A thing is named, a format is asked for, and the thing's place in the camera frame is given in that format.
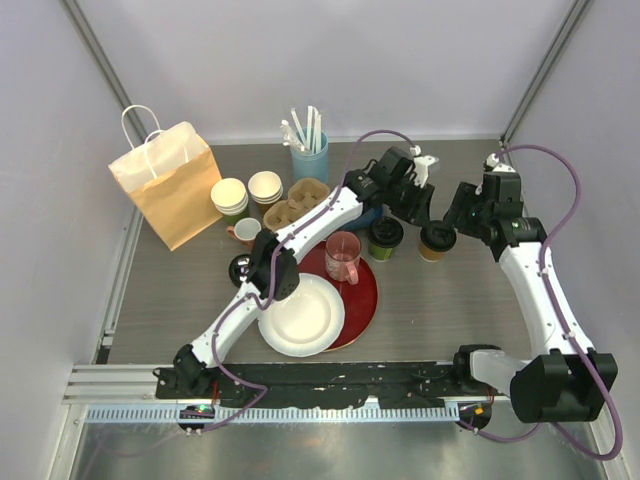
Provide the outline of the brown paper bag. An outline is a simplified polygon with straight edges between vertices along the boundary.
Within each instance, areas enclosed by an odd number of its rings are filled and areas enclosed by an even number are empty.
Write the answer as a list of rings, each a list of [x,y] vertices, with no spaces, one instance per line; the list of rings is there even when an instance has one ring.
[[[222,217],[210,197],[222,175],[210,146],[187,121],[157,127],[109,170],[171,251]]]

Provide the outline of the black coffee lid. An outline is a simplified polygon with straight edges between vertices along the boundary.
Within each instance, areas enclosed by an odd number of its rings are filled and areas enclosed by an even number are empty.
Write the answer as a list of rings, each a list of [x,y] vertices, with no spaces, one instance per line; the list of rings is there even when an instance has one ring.
[[[398,220],[381,216],[369,225],[367,235],[378,247],[395,248],[404,238],[404,228]]]
[[[420,240],[429,250],[444,253],[451,250],[456,241],[455,229],[442,220],[433,220],[420,231]]]

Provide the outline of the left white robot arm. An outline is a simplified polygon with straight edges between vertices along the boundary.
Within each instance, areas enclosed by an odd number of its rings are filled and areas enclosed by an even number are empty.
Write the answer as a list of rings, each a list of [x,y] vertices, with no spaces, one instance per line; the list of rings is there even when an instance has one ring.
[[[230,347],[261,312],[289,297],[300,284],[299,263],[322,240],[370,208],[386,205],[407,223],[426,224],[432,187],[429,170],[438,159],[412,146],[391,147],[366,167],[344,173],[319,206],[289,226],[263,229],[249,258],[249,271],[238,292],[211,325],[182,346],[173,359],[178,387],[190,398],[205,397],[213,370],[222,368]]]

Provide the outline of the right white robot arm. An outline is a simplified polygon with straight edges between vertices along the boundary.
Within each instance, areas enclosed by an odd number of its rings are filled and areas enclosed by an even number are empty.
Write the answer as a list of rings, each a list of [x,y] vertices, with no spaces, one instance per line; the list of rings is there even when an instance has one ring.
[[[454,356],[451,380],[465,395],[485,385],[506,395],[524,423],[590,422],[605,403],[592,375],[610,388],[618,367],[579,326],[543,246],[544,227],[523,208],[519,174],[497,165],[485,170],[479,186],[461,183],[445,215],[459,234],[491,250],[515,292],[532,355],[523,361],[492,345],[464,345]]]

